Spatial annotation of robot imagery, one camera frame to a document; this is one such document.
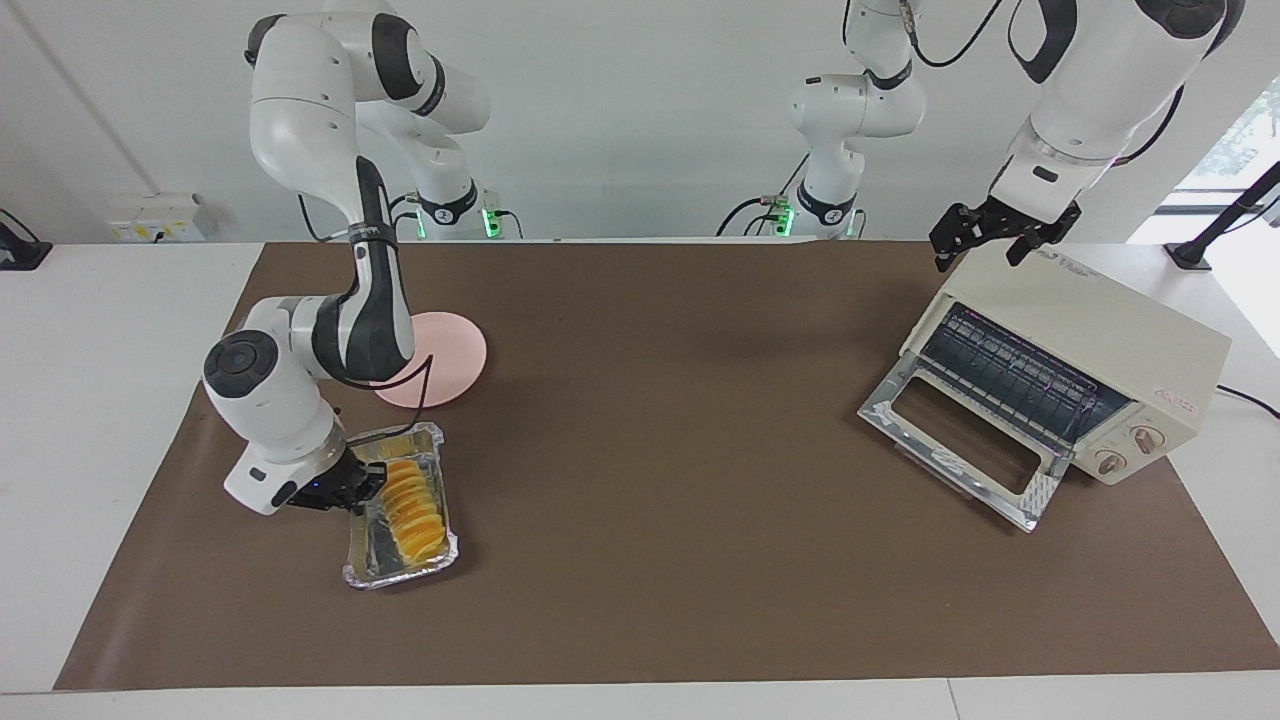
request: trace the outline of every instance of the table surface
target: table surface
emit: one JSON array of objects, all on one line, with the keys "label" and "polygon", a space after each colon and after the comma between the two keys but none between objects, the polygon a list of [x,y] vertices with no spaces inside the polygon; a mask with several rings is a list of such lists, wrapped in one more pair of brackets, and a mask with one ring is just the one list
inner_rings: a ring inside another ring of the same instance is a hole
[{"label": "table surface", "polygon": [[[1280,359],[1211,274],[1176,270],[1158,247],[1064,249],[1230,336],[1222,383],[1280,397]],[[0,697],[0,716],[133,717],[179,707],[197,716],[229,708],[337,716],[369,702],[392,715],[430,707],[531,717],[558,716],[567,703],[614,717],[977,719],[1024,716],[1029,707],[1039,717],[1263,717],[1280,707],[1280,671],[50,694],[260,250],[61,246],[37,273],[0,275],[0,306],[10,309],[0,343],[0,692],[26,693]],[[1272,637],[1280,637],[1277,439],[1280,425],[1266,414],[1217,396],[1201,436],[1171,455]]]}]

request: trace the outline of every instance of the brown mat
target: brown mat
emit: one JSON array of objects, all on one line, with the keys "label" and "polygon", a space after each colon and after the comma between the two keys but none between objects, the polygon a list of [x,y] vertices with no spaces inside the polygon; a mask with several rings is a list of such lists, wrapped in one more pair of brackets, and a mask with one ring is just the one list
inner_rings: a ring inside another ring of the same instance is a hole
[{"label": "brown mat", "polygon": [[[461,560],[347,588],[344,515],[224,495],[242,442],[197,391],[59,689],[1280,667],[1167,462],[1074,475],[1025,536],[856,418],[941,283],[924,245],[403,256],[411,307],[492,348],[429,414]],[[270,246],[237,318],[349,273]],[[352,432],[408,420],[326,386]]]}]

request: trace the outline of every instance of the yellow food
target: yellow food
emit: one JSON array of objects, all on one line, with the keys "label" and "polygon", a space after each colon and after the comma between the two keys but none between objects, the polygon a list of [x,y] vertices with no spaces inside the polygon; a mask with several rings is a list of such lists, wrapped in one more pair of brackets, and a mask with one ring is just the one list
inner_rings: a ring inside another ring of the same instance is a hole
[{"label": "yellow food", "polygon": [[404,564],[415,565],[433,557],[444,542],[444,518],[417,462],[396,460],[387,464],[381,500]]}]

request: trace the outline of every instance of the pink round disc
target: pink round disc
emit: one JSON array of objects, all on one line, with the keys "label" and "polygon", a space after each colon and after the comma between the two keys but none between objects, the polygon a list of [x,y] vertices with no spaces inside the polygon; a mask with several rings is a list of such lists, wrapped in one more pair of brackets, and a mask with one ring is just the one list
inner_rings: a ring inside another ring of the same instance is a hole
[{"label": "pink round disc", "polygon": [[[422,407],[444,405],[466,392],[480,377],[489,354],[480,328],[453,313],[413,315],[413,360],[392,382],[408,377],[431,355],[431,377]],[[378,397],[392,405],[417,407],[417,398],[422,395],[422,378],[376,392]]]}]

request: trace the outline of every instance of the foil tray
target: foil tray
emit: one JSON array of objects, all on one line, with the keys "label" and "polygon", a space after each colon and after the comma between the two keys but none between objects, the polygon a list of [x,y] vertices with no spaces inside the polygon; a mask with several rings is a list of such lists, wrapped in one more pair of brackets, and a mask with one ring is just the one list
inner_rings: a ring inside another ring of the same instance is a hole
[{"label": "foil tray", "polygon": [[[388,430],[362,433],[352,437],[351,441],[383,432]],[[426,477],[426,486],[431,491],[435,505],[440,509],[440,518],[444,520],[444,542],[434,557],[406,565],[399,548],[396,547],[396,539],[392,537],[381,496],[375,496],[351,512],[351,546],[347,551],[347,565],[342,569],[342,575],[348,585],[356,589],[384,588],[434,575],[458,559],[458,537],[453,533],[449,506],[444,501],[444,477],[440,474],[439,451],[442,445],[444,445],[444,433],[435,423],[419,423],[404,434],[352,448],[356,457],[364,462],[389,462],[401,459],[417,462],[417,466],[422,469],[422,475]]]}]

